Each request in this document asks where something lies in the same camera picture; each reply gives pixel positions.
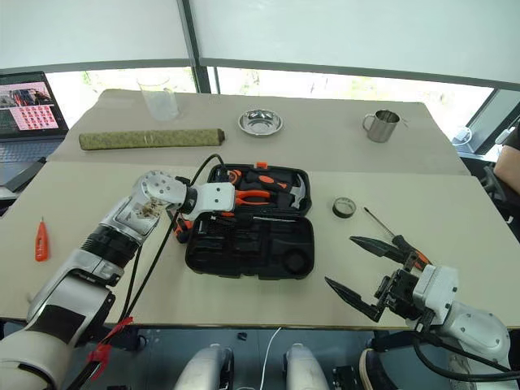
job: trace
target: hammer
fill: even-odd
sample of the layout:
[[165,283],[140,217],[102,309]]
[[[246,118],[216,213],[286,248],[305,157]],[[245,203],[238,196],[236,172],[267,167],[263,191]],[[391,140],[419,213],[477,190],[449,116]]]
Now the hammer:
[[306,184],[301,178],[300,175],[297,175],[298,181],[300,182],[300,187],[296,185],[290,185],[288,183],[284,183],[282,181],[277,181],[270,176],[267,175],[259,175],[255,172],[249,172],[245,177],[245,180],[248,182],[257,181],[262,185],[265,189],[270,189],[273,191],[280,191],[282,193],[290,193],[294,196],[294,202],[291,203],[291,207],[296,209],[300,209],[300,201],[306,195]]
[[300,187],[293,185],[289,193],[294,195],[294,202],[291,203],[291,207],[300,210],[300,201],[306,196],[306,182],[303,181],[300,175],[298,175],[298,180],[300,181]]

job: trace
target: laptop screen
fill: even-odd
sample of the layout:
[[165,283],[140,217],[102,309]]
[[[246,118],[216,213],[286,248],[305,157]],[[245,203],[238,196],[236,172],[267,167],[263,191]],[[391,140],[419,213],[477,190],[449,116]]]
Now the laptop screen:
[[64,136],[67,131],[42,71],[0,75],[0,141]]

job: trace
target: cup handle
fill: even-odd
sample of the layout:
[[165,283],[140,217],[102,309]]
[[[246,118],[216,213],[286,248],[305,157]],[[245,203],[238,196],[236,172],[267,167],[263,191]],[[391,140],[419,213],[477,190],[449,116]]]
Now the cup handle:
[[365,115],[365,118],[363,118],[362,126],[363,126],[363,128],[365,129],[366,132],[368,132],[370,130],[369,128],[366,128],[366,126],[365,126],[366,120],[369,119],[369,118],[372,118],[372,121],[373,121],[375,119],[375,115],[374,114],[367,114],[367,115]]

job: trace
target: red tape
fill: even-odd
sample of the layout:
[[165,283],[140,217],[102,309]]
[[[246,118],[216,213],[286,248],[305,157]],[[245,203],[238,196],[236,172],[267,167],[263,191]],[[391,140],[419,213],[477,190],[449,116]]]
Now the red tape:
[[108,365],[108,358],[111,354],[112,346],[107,344],[106,342],[116,333],[121,332],[124,327],[130,324],[133,321],[133,317],[127,317],[123,319],[120,323],[114,326],[112,330],[105,336],[103,340],[101,340],[97,345],[96,349],[89,353],[87,357],[87,362],[99,362],[99,367],[92,375],[92,380],[95,380],[101,376],[103,371],[106,369]]

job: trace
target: person's arm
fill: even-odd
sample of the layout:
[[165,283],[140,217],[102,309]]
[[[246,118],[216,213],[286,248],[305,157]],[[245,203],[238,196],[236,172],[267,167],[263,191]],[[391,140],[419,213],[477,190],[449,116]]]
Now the person's arm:
[[493,172],[520,194],[520,136],[518,126],[507,137]]

